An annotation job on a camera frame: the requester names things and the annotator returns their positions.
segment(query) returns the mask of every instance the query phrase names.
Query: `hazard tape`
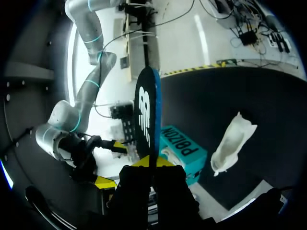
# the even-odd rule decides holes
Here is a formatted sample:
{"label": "hazard tape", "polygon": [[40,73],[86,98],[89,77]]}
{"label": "hazard tape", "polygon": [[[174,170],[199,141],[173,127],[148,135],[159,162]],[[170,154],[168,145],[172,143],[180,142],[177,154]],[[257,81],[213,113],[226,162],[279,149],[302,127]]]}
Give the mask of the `hazard tape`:
{"label": "hazard tape", "polygon": [[196,70],[201,70],[201,69],[211,69],[211,68],[221,68],[221,67],[226,67],[226,63],[222,62],[221,64],[212,64],[212,65],[203,65],[195,68],[187,68],[187,69],[180,69],[176,71],[172,71],[169,73],[165,73],[164,76],[169,76],[169,75],[174,75],[174,74],[179,74],[179,73],[186,73],[186,72],[191,72],[191,71],[196,71]]}

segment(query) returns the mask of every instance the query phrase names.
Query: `black cable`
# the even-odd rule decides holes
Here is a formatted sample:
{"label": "black cable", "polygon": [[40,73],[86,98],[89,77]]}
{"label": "black cable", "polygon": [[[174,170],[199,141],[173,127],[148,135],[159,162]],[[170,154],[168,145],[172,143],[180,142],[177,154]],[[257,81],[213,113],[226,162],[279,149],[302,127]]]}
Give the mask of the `black cable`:
{"label": "black cable", "polygon": [[[191,7],[189,8],[189,10],[188,10],[187,12],[185,12],[184,14],[180,15],[179,17],[174,18],[174,19],[171,19],[171,20],[166,21],[166,22],[164,22],[164,23],[159,23],[159,24],[157,24],[157,25],[149,26],[148,29],[154,28],[154,27],[157,27],[157,26],[160,26],[160,25],[164,25],[164,24],[173,22],[173,21],[175,21],[175,20],[177,20],[177,19],[179,19],[179,18],[182,18],[183,16],[185,16],[186,14],[188,14],[188,13],[192,10],[192,8],[193,8],[193,6],[194,6],[194,3],[195,3],[195,0],[193,0],[192,5],[191,5]],[[118,37],[112,39],[111,41],[109,41],[109,42],[105,45],[105,47],[104,47],[103,50],[102,50],[102,53],[104,52],[104,50],[106,49],[106,47],[107,47],[109,44],[111,44],[112,42],[114,42],[115,40],[117,40],[117,39],[119,39],[119,38],[121,38],[121,37],[124,37],[124,36],[126,36],[126,35],[130,35],[130,34],[132,34],[132,33],[135,33],[135,32],[137,32],[137,31],[141,31],[141,30],[142,30],[142,29],[134,30],[134,31],[125,33],[125,34],[123,34],[123,35],[120,35],[120,36],[118,36]],[[100,58],[100,76],[101,76],[101,61],[102,61],[102,55],[101,55],[101,58]],[[98,115],[100,115],[101,117],[104,117],[104,118],[112,118],[111,116],[104,116],[104,115],[100,114],[100,113],[97,111],[96,100],[95,100],[95,102],[94,102],[94,107],[95,107],[95,110],[96,110],[96,112],[98,113]]]}
{"label": "black cable", "polygon": [[125,142],[122,142],[121,144],[129,144],[129,143],[131,143],[131,142],[133,142],[133,141],[135,141],[135,139],[131,139],[131,140],[128,140],[128,141],[125,141]]}
{"label": "black cable", "polygon": [[229,29],[234,33],[234,35],[235,35],[237,38],[240,39],[240,37],[239,37],[238,35],[236,35],[236,33],[234,32],[234,30],[233,30],[232,28],[229,28]]}
{"label": "black cable", "polygon": [[206,8],[205,8],[204,5],[202,4],[201,0],[199,0],[199,1],[200,1],[200,3],[201,3],[201,6],[203,7],[203,9],[207,12],[207,14],[209,14],[211,17],[213,17],[213,18],[215,18],[215,19],[226,19],[226,18],[229,18],[229,17],[232,15],[232,12],[234,11],[234,9],[232,9],[232,10],[230,11],[229,15],[226,16],[226,17],[224,17],[224,18],[217,18],[217,17],[213,16],[212,14],[210,14],[210,13],[206,10]]}
{"label": "black cable", "polygon": [[81,134],[83,136],[88,136],[88,137],[92,137],[92,135],[86,134],[86,133],[77,133],[77,134]]}

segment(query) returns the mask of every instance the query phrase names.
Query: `black panel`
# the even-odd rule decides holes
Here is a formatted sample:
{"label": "black panel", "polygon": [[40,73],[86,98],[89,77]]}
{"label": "black panel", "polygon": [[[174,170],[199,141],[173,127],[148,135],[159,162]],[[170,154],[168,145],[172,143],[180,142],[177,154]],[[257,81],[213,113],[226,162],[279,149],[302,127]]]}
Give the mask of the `black panel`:
{"label": "black panel", "polygon": [[[230,209],[264,179],[297,181],[307,151],[307,84],[260,68],[205,69],[162,79],[163,125],[174,125],[208,150],[199,183]],[[228,172],[213,177],[210,159],[233,117],[257,124]]]}

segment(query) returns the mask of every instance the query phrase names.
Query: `cable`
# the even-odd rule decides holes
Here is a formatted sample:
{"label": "cable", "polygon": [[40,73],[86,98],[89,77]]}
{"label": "cable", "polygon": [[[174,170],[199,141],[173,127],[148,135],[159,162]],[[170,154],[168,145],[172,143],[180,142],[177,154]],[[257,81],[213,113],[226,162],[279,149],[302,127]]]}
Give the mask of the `cable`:
{"label": "cable", "polygon": [[92,135],[89,135],[89,134],[86,134],[86,133],[78,133],[78,134],[82,134],[83,136],[92,137]]}
{"label": "cable", "polygon": [[233,8],[233,9],[230,11],[229,15],[227,15],[226,17],[224,17],[224,18],[217,18],[217,17],[213,16],[212,14],[210,14],[210,13],[206,10],[206,8],[205,8],[204,5],[202,4],[201,0],[199,0],[199,1],[200,1],[200,3],[201,3],[201,6],[203,7],[203,9],[207,12],[207,14],[209,14],[211,17],[213,17],[213,18],[215,18],[215,19],[226,19],[226,18],[229,18],[229,17],[232,15],[232,12],[234,11],[234,8]]}
{"label": "cable", "polygon": [[5,119],[6,130],[8,131],[8,134],[9,134],[9,137],[11,139],[11,142],[13,142],[13,138],[11,136],[10,129],[9,129],[9,126],[8,126],[8,120],[6,118],[5,99],[3,99],[3,112],[4,112],[4,119]]}
{"label": "cable", "polygon": [[[184,14],[178,16],[177,18],[171,19],[171,20],[166,21],[166,22],[164,22],[164,23],[159,23],[159,24],[157,24],[157,25],[149,26],[148,28],[154,28],[154,27],[157,27],[157,26],[160,26],[160,25],[164,25],[164,24],[173,22],[173,21],[175,21],[175,20],[177,20],[177,19],[179,19],[179,18],[182,18],[183,16],[185,16],[186,14],[188,14],[188,13],[192,10],[192,8],[193,8],[193,6],[194,6],[194,3],[195,3],[195,0],[193,0],[192,5],[191,5],[191,7],[189,8],[189,10],[188,10],[187,12],[185,12]],[[119,38],[121,38],[121,37],[124,37],[124,36],[126,36],[126,35],[133,34],[133,33],[137,32],[137,31],[142,31],[142,29],[134,30],[134,31],[131,31],[131,32],[122,34],[122,35],[120,35],[120,36],[118,36],[118,37],[112,39],[111,41],[109,41],[109,42],[105,45],[105,47],[103,48],[102,52],[104,52],[105,49],[106,49],[106,47],[107,47],[109,44],[111,44],[112,42],[114,42],[115,40],[117,40],[117,39],[119,39]],[[100,76],[101,76],[101,61],[102,61],[102,58],[100,59]],[[110,117],[110,116],[104,116],[104,115],[100,114],[100,113],[97,111],[96,100],[95,100],[95,102],[94,102],[94,108],[95,108],[96,112],[98,113],[98,115],[100,115],[101,117],[104,117],[104,118],[112,118],[112,117]]]}
{"label": "cable", "polygon": [[[192,5],[191,5],[191,7],[189,8],[189,10],[188,10],[187,12],[185,12],[184,14],[182,14],[181,16],[179,16],[179,17],[177,17],[177,18],[174,18],[174,19],[171,19],[171,20],[169,20],[169,21],[166,21],[166,22],[164,22],[164,23],[159,23],[159,24],[157,24],[157,25],[149,26],[148,29],[154,28],[154,27],[157,27],[157,26],[160,26],[160,25],[164,25],[164,24],[167,24],[167,23],[170,23],[170,22],[173,22],[173,21],[175,21],[175,20],[177,20],[177,19],[179,19],[179,18],[185,16],[186,14],[188,14],[188,13],[192,10],[192,8],[193,8],[193,6],[194,6],[194,3],[195,3],[195,0],[193,0]],[[132,33],[135,33],[135,32],[137,32],[137,31],[141,31],[141,30],[142,30],[142,29],[134,30],[134,31],[131,31],[131,32],[122,34],[122,35],[120,35],[120,36],[114,38],[113,40],[109,41],[109,42],[106,44],[106,46],[104,47],[103,51],[104,51],[104,50],[106,49],[106,47],[107,47],[110,43],[112,43],[113,41],[115,41],[115,40],[117,40],[117,39],[119,39],[119,38],[121,38],[121,37],[123,37],[123,36],[130,35],[130,34],[132,34]]]}
{"label": "cable", "polygon": [[125,142],[122,142],[121,144],[129,144],[129,143],[131,143],[131,142],[134,142],[135,141],[135,139],[131,139],[131,140],[128,140],[128,141],[125,141]]}
{"label": "cable", "polygon": [[232,39],[230,39],[230,45],[231,45],[233,48],[239,48],[239,47],[242,45],[242,42],[240,42],[239,45],[234,46],[234,45],[232,44],[232,41],[233,41],[234,39],[239,39],[239,40],[240,40],[240,38],[233,37]]}
{"label": "cable", "polygon": [[136,39],[136,38],[140,38],[140,37],[144,37],[144,36],[157,37],[155,34],[142,34],[142,35],[139,35],[139,36],[132,37],[132,38],[130,38],[130,40],[133,40],[133,39]]}

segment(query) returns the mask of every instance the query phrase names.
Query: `floor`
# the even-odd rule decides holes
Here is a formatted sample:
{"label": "floor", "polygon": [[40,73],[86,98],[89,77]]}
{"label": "floor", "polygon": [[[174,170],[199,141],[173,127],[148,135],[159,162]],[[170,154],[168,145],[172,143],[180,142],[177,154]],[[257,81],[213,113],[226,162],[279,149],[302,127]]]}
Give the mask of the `floor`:
{"label": "floor", "polygon": [[[182,15],[190,8],[192,2],[192,0],[153,0],[154,8],[158,11],[158,14],[155,14],[156,24]],[[208,1],[203,0],[203,4],[207,9],[210,8]],[[102,24],[105,41],[108,42],[113,39],[114,19],[123,19],[124,14],[111,8],[98,11],[97,15]],[[154,31],[158,50],[154,51],[154,56],[156,55],[157,59],[152,60],[151,63],[154,63],[154,66],[159,66],[162,77],[165,73],[174,70],[210,65],[221,59],[236,58],[233,47],[230,45],[228,33],[225,33],[225,29],[204,11],[198,0],[195,1],[194,7],[187,15],[156,27]],[[77,91],[94,67],[88,64],[85,46],[78,35],[75,42],[77,49],[74,53],[74,90]],[[113,42],[107,50],[116,53],[118,61],[100,90],[97,104],[133,100],[136,81],[130,81],[127,70],[120,69],[119,65],[119,59],[125,56],[125,41],[119,39]],[[266,68],[291,73],[306,80],[299,57],[295,57],[295,61],[297,63],[295,66],[275,62],[278,65],[268,65]],[[249,59],[249,62],[240,62],[239,65],[254,67],[266,63],[268,63],[266,60],[260,61],[255,58]],[[107,107],[101,107],[99,111],[106,115],[109,112]],[[118,124],[119,121],[99,117],[93,110],[90,114],[87,133],[110,138],[111,127]],[[112,154],[107,150],[96,149],[94,156],[100,176],[118,175],[122,166],[131,164],[127,158],[113,159]],[[261,184],[257,191],[266,190],[267,185],[264,184]],[[234,211],[223,208],[199,184],[192,185],[191,191],[199,197],[200,214],[203,218],[213,217],[216,221],[220,221]],[[247,203],[252,197],[247,197],[244,202]]]}

